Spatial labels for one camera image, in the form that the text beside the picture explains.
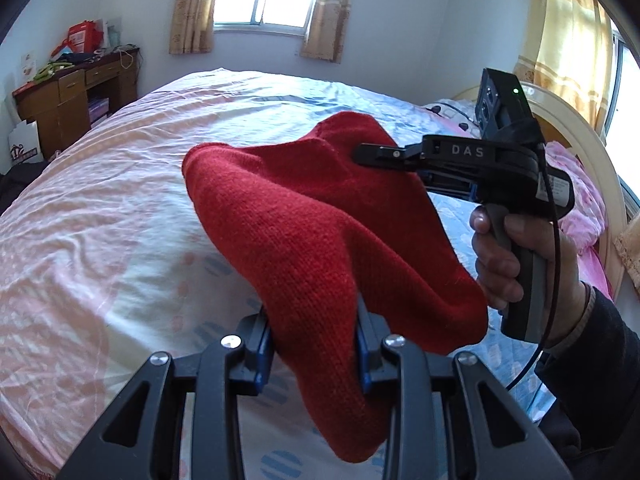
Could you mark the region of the person's right hand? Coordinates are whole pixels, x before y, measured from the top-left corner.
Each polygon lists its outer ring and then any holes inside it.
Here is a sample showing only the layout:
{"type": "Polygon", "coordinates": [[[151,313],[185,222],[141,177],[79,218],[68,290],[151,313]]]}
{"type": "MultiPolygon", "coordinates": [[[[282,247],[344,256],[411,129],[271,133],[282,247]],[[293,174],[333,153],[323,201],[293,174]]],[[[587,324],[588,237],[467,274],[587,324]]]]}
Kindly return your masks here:
{"type": "Polygon", "coordinates": [[[470,225],[477,283],[503,333],[529,342],[547,334],[548,349],[577,335],[590,287],[579,279],[575,244],[547,220],[498,206],[476,208],[470,225]]]}

